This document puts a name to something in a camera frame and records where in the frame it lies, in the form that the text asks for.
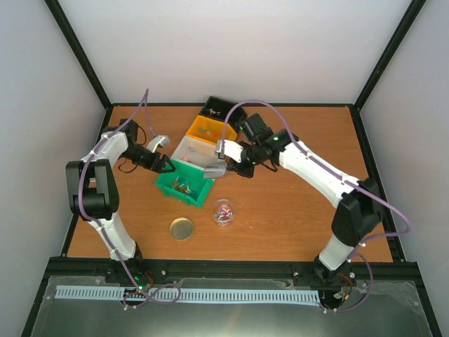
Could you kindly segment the metal scoop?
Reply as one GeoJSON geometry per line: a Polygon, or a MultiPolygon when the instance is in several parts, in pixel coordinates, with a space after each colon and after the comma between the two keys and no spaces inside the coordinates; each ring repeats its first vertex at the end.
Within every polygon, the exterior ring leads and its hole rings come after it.
{"type": "Polygon", "coordinates": [[[223,177],[227,172],[227,163],[225,161],[217,161],[207,165],[203,171],[204,179],[216,179],[223,177]]]}

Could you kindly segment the green plastic bin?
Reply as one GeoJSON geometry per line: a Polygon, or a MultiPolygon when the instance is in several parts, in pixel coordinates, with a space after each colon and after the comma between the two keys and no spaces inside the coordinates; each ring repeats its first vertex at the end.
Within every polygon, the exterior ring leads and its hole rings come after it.
{"type": "Polygon", "coordinates": [[[182,201],[186,205],[201,208],[211,191],[214,180],[203,177],[203,169],[185,161],[173,161],[174,172],[162,173],[155,181],[166,197],[182,201]]]}

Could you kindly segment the white plastic bin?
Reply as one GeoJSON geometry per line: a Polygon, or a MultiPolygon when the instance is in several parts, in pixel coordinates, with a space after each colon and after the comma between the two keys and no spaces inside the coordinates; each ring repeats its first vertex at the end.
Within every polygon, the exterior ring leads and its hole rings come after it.
{"type": "Polygon", "coordinates": [[[220,161],[214,145],[189,136],[182,138],[171,159],[201,170],[204,170],[210,164],[220,161]]]}

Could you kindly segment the clear plastic jar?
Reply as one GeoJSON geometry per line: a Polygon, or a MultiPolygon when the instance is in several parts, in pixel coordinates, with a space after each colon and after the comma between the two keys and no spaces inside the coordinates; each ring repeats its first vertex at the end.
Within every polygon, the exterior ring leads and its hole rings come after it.
{"type": "Polygon", "coordinates": [[[230,225],[236,215],[236,210],[232,202],[228,199],[219,199],[213,204],[212,217],[220,227],[230,225]]]}

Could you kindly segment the yellow plastic bin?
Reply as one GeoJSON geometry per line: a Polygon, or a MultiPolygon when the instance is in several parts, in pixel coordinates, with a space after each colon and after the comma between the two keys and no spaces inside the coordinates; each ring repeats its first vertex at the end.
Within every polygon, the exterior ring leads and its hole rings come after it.
{"type": "Polygon", "coordinates": [[[186,132],[186,136],[216,145],[222,139],[223,126],[222,121],[198,115],[186,132]]]}

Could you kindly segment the gold jar lid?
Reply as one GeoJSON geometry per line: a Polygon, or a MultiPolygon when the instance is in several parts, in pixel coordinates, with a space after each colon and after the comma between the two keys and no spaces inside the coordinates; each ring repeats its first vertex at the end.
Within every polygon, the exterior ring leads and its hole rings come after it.
{"type": "Polygon", "coordinates": [[[185,241],[194,234],[194,223],[185,217],[172,221],[169,227],[170,236],[177,241],[185,241]]]}

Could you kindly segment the black plastic bin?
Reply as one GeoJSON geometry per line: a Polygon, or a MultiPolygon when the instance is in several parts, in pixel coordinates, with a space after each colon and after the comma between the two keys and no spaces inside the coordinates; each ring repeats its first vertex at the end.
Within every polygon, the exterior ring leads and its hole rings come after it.
{"type": "MultiPolygon", "coordinates": [[[[235,106],[235,103],[225,99],[210,96],[199,115],[224,122],[227,114],[235,106]]],[[[239,132],[240,126],[248,118],[248,114],[242,107],[237,107],[229,118],[228,124],[239,132]]]]}

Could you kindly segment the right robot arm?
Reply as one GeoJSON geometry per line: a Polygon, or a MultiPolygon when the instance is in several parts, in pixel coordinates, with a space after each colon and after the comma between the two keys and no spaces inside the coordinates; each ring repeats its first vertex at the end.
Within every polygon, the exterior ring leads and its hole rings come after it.
{"type": "Polygon", "coordinates": [[[252,178],[257,165],[271,162],[269,170],[281,167],[294,173],[318,190],[335,208],[331,237],[314,259],[317,281],[329,284],[351,252],[382,222],[382,206],[377,183],[359,180],[337,170],[317,156],[287,129],[273,132],[258,114],[240,126],[247,140],[239,143],[219,140],[219,158],[228,158],[227,170],[252,178]]]}

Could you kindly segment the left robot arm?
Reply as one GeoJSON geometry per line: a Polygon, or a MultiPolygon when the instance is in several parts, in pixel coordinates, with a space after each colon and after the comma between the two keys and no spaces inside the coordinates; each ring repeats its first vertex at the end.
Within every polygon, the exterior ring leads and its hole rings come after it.
{"type": "Polygon", "coordinates": [[[121,274],[130,282],[141,281],[146,274],[138,244],[127,233],[119,215],[119,190],[113,166],[120,159],[157,174],[172,173],[174,163],[158,149],[170,140],[155,134],[148,145],[137,142],[140,126],[122,119],[118,126],[102,130],[95,147],[82,159],[65,167],[69,207],[73,214],[88,222],[99,234],[112,260],[123,262],[121,274]]]}

